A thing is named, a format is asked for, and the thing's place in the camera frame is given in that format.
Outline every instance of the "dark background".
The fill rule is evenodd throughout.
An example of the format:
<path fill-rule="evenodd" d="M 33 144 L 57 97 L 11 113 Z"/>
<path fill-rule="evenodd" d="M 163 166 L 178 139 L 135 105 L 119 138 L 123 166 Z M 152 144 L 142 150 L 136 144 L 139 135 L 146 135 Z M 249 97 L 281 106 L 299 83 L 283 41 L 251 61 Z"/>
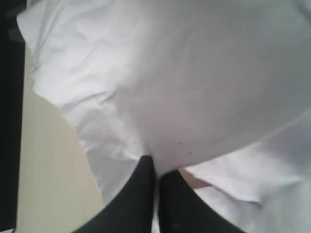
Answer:
<path fill-rule="evenodd" d="M 9 30 L 25 7 L 26 0 L 0 1 L 0 232 L 15 228 L 17 218 L 25 45 Z"/>

